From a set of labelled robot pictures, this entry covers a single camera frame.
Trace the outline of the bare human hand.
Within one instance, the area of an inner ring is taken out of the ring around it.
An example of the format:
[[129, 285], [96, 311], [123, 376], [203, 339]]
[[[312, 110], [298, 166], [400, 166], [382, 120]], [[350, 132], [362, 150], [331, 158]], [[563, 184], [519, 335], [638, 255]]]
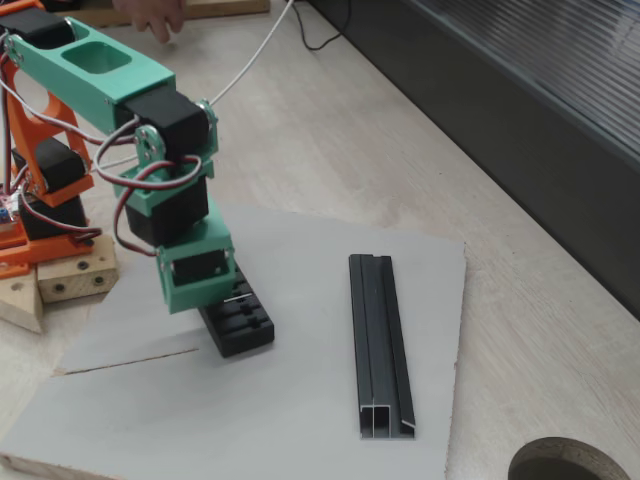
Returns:
[[166, 44], [172, 34], [180, 33], [186, 19], [183, 0], [113, 0], [112, 4], [137, 31], [150, 29], [161, 44]]

